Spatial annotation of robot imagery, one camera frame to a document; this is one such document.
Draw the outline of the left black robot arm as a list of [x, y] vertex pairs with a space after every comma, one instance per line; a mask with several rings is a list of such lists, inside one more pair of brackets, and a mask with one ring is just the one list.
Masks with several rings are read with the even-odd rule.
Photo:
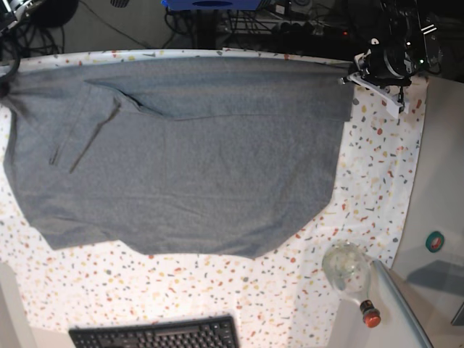
[[407, 87], [421, 72], [440, 69], [442, 52], [436, 31], [429, 19], [422, 20], [416, 1], [382, 1], [388, 20], [383, 38], [354, 58], [349, 76], [374, 86]]

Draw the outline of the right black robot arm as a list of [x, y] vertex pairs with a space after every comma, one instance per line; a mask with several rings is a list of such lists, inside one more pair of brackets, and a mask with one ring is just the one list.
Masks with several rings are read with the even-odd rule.
[[20, 67], [20, 49], [12, 30], [29, 17], [44, 1], [1, 1], [1, 98], [9, 92], [9, 83]]

